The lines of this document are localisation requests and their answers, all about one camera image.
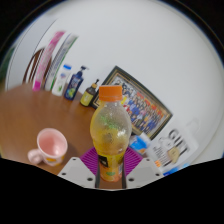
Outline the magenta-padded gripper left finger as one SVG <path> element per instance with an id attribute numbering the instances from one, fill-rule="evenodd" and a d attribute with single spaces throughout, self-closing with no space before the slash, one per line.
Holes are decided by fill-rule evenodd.
<path id="1" fill-rule="evenodd" d="M 81 157 L 72 157 L 58 176 L 84 188 L 98 188 L 100 177 L 96 150 L 91 148 Z"/>

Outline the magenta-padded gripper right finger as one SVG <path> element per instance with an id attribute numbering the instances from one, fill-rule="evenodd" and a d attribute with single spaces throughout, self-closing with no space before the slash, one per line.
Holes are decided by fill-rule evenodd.
<path id="1" fill-rule="evenodd" d="M 122 188 L 140 188 L 163 177 L 150 158 L 143 158 L 128 148 L 123 159 Z"/>

